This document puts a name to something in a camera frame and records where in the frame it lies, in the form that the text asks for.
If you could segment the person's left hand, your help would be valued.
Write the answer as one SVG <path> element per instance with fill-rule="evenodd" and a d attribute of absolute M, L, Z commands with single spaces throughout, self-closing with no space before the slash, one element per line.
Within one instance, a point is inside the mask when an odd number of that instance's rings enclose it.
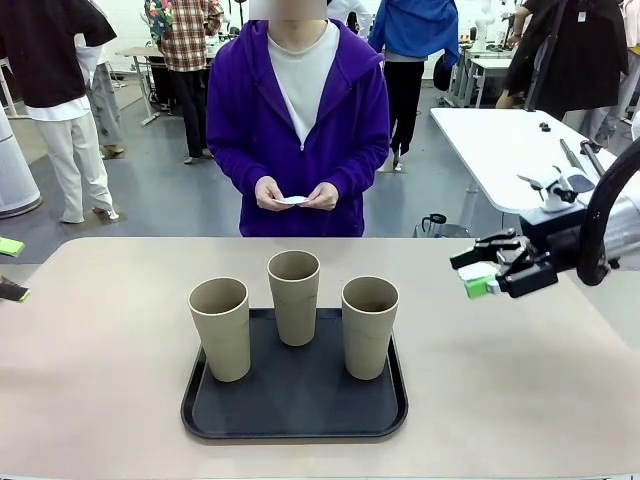
<path fill-rule="evenodd" d="M 300 204 L 300 207 L 331 211 L 336 207 L 338 199 L 337 188 L 329 182 L 322 182 L 309 194 L 307 200 Z"/>

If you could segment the person's right hand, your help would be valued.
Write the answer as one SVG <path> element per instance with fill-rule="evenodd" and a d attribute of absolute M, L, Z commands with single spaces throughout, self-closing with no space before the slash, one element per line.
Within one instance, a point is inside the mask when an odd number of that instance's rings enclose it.
<path fill-rule="evenodd" d="M 268 211 L 277 212 L 289 208 L 282 203 L 284 197 L 276 181 L 270 176 L 263 176 L 256 182 L 255 197 L 257 205 Z"/>

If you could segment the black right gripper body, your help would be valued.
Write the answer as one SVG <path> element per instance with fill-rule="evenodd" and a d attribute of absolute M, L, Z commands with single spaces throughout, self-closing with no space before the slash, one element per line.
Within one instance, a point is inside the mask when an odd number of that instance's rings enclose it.
<path fill-rule="evenodd" d="M 557 273 L 600 272 L 600 210 L 575 207 L 548 213 L 542 209 L 520 214 L 527 256 L 549 254 Z"/>

